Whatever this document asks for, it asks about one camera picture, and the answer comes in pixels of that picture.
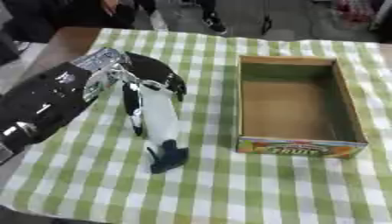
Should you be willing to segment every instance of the person's leg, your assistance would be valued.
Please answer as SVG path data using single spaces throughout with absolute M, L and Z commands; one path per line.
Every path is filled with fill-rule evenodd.
M 196 3 L 201 6 L 203 16 L 215 12 L 216 0 L 197 0 Z
M 155 0 L 135 0 L 135 2 L 143 7 L 149 17 L 157 10 Z
M 4 0 L 4 5 L 13 19 L 4 27 L 16 40 L 47 42 L 55 33 L 55 28 L 46 17 L 44 0 Z
M 152 28 L 155 31 L 168 31 L 167 24 L 164 21 L 161 13 L 157 10 L 155 0 L 135 0 L 140 4 L 150 17 Z
M 215 11 L 216 0 L 197 0 L 197 4 L 203 10 L 203 21 L 206 25 L 219 34 L 226 33 L 226 26 L 221 22 L 218 13 Z

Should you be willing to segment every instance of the floor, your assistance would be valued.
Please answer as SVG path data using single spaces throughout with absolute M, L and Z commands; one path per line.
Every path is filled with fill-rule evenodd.
M 171 31 L 213 34 L 201 22 L 198 7 L 182 8 L 179 0 L 157 0 L 158 8 L 164 15 Z M 227 37 L 246 37 L 267 40 L 330 39 L 375 42 L 375 35 L 365 25 L 352 27 L 338 20 L 330 10 L 329 3 L 313 3 L 312 0 L 218 0 L 217 11 L 227 25 Z M 263 16 L 270 14 L 272 29 L 261 35 Z M 143 11 L 137 15 L 137 29 L 151 29 L 149 19 Z M 18 81 L 23 72 L 34 61 L 45 45 L 32 44 L 21 59 L 0 66 L 0 93 L 4 93 Z M 18 166 L 7 164 L 0 169 L 0 188 Z M 48 224 L 51 219 L 15 213 L 0 206 L 0 223 Z M 68 221 L 72 224 L 86 224 L 84 221 Z

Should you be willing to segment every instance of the table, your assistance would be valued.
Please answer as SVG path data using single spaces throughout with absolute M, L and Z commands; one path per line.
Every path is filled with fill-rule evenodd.
M 98 31 L 85 30 L 92 31 L 76 35 L 91 43 Z M 59 36 L 52 42 L 64 43 Z M 178 141 L 191 148 L 189 163 L 165 175 L 146 171 L 149 155 L 140 149 L 148 143 L 130 138 L 116 86 L 67 129 L 27 152 L 0 204 L 25 213 L 114 223 L 392 221 L 392 73 L 380 53 L 390 54 L 388 45 L 104 29 L 93 50 L 102 46 L 158 58 L 186 80 L 189 94 L 175 106 L 181 120 Z M 44 62 L 31 70 L 55 63 L 55 57 L 70 60 L 88 47 L 55 49 L 49 45 L 38 58 Z M 69 58 L 53 54 L 61 51 Z M 233 152 L 237 54 L 338 57 L 370 146 L 347 161 Z

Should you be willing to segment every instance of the box side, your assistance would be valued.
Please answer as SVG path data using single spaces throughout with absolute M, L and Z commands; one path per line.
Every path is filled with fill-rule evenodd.
M 347 87 L 346 81 L 343 77 L 343 74 L 340 70 L 338 61 L 335 61 L 334 65 L 332 67 L 332 70 L 333 70 L 333 75 L 336 78 L 340 93 L 342 95 L 343 102 L 346 104 L 347 113 L 349 115 L 350 122 L 353 125 L 353 130 L 354 130 L 356 140 L 359 143 L 367 144 L 368 141 L 363 134 L 362 127 L 360 124 L 360 119 L 357 116 L 357 112 L 354 107 L 353 99 L 352 99 L 351 95 L 349 94 L 348 87 Z
M 238 58 L 237 61 L 237 128 L 238 128 L 238 136 L 242 136 L 243 133 L 243 105 L 242 105 L 242 74 L 241 74 L 241 64 L 242 64 L 242 56 Z
M 239 152 L 325 158 L 351 158 L 367 146 L 366 143 L 319 141 L 305 139 L 274 139 L 240 136 Z
M 293 57 L 293 56 L 240 56 L 241 63 L 249 64 L 280 64 L 297 66 L 331 66 L 335 59 L 322 57 Z

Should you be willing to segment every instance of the black pants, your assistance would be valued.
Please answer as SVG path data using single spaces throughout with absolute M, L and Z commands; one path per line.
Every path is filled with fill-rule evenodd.
M 3 0 L 13 19 L 5 30 L 17 40 L 45 43 L 64 26 L 132 28 L 134 9 L 119 5 L 110 17 L 100 0 Z
M 155 0 L 135 0 L 135 2 L 141 5 L 149 16 L 157 9 Z M 201 6 L 204 16 L 215 12 L 216 0 L 196 0 L 196 2 Z

